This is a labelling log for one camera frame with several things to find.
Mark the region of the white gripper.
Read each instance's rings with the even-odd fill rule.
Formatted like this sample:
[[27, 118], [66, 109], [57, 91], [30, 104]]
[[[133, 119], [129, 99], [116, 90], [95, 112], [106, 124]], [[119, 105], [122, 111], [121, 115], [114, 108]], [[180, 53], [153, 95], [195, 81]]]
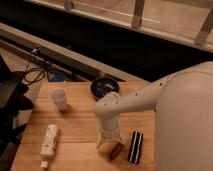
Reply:
[[[115, 128], [112, 130], [100, 129], [100, 137], [104, 140], [118, 141], [119, 149], [124, 148], [124, 142], [122, 141], [120, 129]], [[112, 143], [109, 141], [102, 141], [97, 146], [97, 151], [100, 155], [109, 155], [112, 150]]]

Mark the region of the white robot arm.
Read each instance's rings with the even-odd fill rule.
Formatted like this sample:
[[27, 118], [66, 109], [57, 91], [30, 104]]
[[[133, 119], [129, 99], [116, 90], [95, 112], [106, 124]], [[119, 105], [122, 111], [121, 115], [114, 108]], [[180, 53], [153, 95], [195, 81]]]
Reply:
[[213, 171], [213, 61], [165, 76], [125, 96], [95, 104], [100, 134], [120, 134], [121, 113], [155, 111], [155, 171]]

